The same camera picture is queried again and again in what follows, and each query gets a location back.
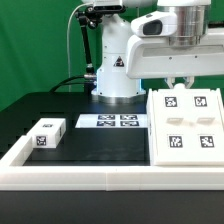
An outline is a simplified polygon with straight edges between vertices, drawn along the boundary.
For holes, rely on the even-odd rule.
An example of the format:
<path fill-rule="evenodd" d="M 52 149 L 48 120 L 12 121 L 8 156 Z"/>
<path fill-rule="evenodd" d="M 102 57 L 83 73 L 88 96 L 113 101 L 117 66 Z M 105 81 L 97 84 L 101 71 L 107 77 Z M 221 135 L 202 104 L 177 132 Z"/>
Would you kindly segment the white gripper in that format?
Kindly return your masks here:
<path fill-rule="evenodd" d="M 224 74 L 224 28 L 212 28 L 198 45 L 173 47 L 166 37 L 140 38 L 133 35 L 127 43 L 126 74 L 131 79 L 166 78 L 170 89 L 173 77 L 185 77 L 191 88 L 192 76 Z"/>

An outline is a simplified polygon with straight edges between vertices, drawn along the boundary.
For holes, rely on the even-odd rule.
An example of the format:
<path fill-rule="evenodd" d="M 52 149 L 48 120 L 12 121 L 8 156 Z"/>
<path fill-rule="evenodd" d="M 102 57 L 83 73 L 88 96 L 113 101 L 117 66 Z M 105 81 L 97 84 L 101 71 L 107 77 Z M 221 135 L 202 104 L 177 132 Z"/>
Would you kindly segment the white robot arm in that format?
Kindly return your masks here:
<path fill-rule="evenodd" d="M 145 95 L 143 79 L 224 74 L 224 28 L 208 26 L 211 0 L 82 0 L 102 23 L 102 64 L 92 96 L 108 103 Z"/>

